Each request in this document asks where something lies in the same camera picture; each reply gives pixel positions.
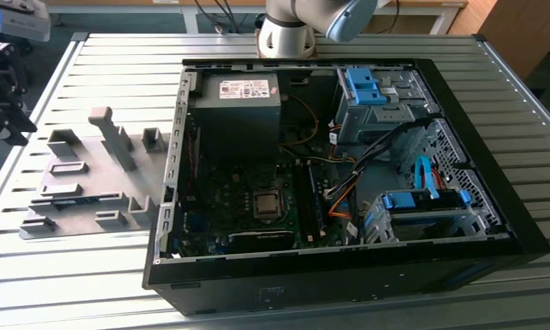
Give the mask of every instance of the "power supply label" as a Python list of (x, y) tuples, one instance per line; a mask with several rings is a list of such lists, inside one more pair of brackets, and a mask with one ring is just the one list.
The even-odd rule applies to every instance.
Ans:
[(226, 80), (220, 83), (220, 98), (268, 98), (268, 80)]

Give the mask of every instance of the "motherboard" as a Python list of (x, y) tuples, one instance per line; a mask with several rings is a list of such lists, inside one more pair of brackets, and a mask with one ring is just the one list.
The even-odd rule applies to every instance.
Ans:
[(342, 245), (343, 226), (319, 198), (328, 188), (326, 162), (212, 166), (196, 181), (199, 197), (187, 197), (186, 255)]

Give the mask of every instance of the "open computer case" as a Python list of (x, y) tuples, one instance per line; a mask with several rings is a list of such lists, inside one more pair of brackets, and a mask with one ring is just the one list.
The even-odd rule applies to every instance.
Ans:
[(184, 315), (450, 291), (550, 253), (427, 59), (184, 61), (163, 192), (143, 286)]

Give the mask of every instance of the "orange wire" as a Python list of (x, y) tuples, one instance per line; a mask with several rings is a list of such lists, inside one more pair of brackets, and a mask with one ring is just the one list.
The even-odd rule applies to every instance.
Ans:
[[(343, 158), (339, 158), (339, 157), (334, 156), (334, 154), (335, 154), (334, 151), (335, 151), (335, 145), (332, 144), (331, 145), (331, 152), (328, 154), (328, 158), (331, 158), (332, 160), (343, 160)], [(354, 163), (358, 162), (358, 160), (354, 157), (348, 157), (347, 159), (350, 160), (350, 162), (354, 162)]]
[(334, 204), (331, 210), (328, 211), (330, 215), (334, 215), (336, 213), (335, 210), (338, 209), (340, 202), (346, 199), (347, 195), (350, 194), (350, 191), (355, 188), (356, 184), (358, 184), (358, 181), (355, 180), (352, 185), (347, 188), (346, 192), (342, 194), (342, 196), (340, 196), (338, 202)]
[(444, 182), (443, 177), (440, 176), (439, 170), (438, 170), (436, 168), (434, 168), (434, 169), (432, 169), (432, 172), (434, 172), (435, 177), (436, 177), (436, 179), (438, 179), (439, 186), (440, 186), (443, 189), (447, 188), (447, 184), (446, 184), (446, 182)]
[(351, 219), (351, 215), (348, 215), (347, 213), (334, 212), (330, 215), (331, 215), (331, 217), (342, 217), (342, 218), (346, 218), (346, 219)]
[(292, 141), (292, 142), (284, 142), (282, 143), (282, 146), (298, 146), (299, 144), (303, 144), (308, 141), (311, 141), (314, 139), (314, 137), (316, 136), (316, 134), (319, 133), (319, 118), (316, 116), (316, 113), (314, 112), (312, 108), (308, 106), (308, 104), (306, 104), (306, 102), (295, 95), (288, 95), (291, 98), (296, 99), (298, 102), (302, 103), (302, 105), (304, 106), (304, 108), (311, 112), (312, 118), (314, 118), (314, 132), (312, 135), (308, 136), (306, 139), (300, 140), (300, 141)]

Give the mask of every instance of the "wooden cabinet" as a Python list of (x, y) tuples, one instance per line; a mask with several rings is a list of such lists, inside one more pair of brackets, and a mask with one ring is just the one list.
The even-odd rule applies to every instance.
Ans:
[(522, 78), (550, 51), (550, 0), (470, 0), (450, 34), (487, 36)]

